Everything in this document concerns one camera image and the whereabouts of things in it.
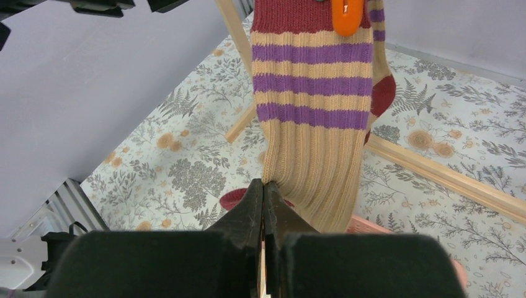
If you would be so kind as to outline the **white round clip hanger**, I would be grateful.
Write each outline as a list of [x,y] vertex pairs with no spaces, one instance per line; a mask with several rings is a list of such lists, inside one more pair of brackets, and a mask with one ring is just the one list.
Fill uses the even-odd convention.
[[323,32],[335,38],[350,38],[362,25],[365,1],[314,1],[314,20],[309,33]]

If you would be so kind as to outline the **beige maroon striped sock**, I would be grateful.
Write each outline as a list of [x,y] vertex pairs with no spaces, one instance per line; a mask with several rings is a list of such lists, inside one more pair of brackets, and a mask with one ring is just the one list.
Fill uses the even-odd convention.
[[345,232],[359,192],[373,88],[364,6],[350,38],[309,33],[314,1],[256,1],[253,101],[267,140],[261,181],[274,183],[319,232]]

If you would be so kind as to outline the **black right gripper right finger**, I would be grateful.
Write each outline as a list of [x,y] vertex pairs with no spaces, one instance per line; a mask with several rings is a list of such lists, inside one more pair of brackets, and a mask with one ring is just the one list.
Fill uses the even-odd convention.
[[266,291],[271,297],[465,297],[465,282],[426,235],[319,233],[263,188]]

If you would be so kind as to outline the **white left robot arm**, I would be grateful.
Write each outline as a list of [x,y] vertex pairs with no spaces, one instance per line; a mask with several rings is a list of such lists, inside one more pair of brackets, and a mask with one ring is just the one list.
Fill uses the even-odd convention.
[[78,237],[76,232],[89,231],[73,222],[67,232],[2,238],[1,297],[44,297],[62,254]]

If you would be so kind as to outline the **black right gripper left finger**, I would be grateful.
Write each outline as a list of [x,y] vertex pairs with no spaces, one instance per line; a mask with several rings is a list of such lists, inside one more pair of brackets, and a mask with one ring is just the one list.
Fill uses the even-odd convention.
[[262,197],[242,201],[202,231],[98,231],[77,237],[47,297],[259,297]]

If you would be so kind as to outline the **pink basket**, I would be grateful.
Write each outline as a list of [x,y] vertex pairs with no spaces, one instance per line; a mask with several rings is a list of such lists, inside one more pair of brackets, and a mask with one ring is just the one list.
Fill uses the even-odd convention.
[[[348,233],[392,233],[392,231],[383,228],[369,220],[366,220],[362,217],[354,215],[351,221],[349,228],[347,229]],[[269,268],[266,264],[265,256],[265,241],[262,242],[261,246],[261,257],[260,257],[260,273],[259,273],[259,287],[258,294],[256,297],[272,297],[267,290],[267,286],[270,284],[267,280],[269,276]],[[467,275],[463,266],[456,260],[452,260],[452,264],[455,267],[457,278],[465,290],[467,288]]]

